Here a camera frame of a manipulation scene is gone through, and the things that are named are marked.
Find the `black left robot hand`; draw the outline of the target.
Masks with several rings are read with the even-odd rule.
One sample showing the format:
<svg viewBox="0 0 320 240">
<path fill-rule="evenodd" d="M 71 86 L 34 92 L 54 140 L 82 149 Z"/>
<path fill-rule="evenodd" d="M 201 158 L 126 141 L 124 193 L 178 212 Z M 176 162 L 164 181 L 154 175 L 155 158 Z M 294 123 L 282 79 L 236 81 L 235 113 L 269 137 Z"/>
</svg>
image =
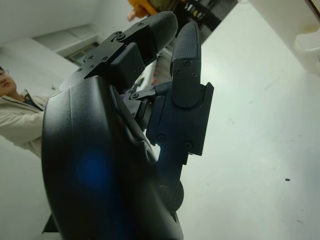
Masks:
<svg viewBox="0 0 320 240">
<path fill-rule="evenodd" d="M 198 25 L 163 11 L 89 52 L 46 104 L 41 163 L 65 240 L 181 240 L 180 177 L 203 152 L 214 87 Z"/>
</svg>

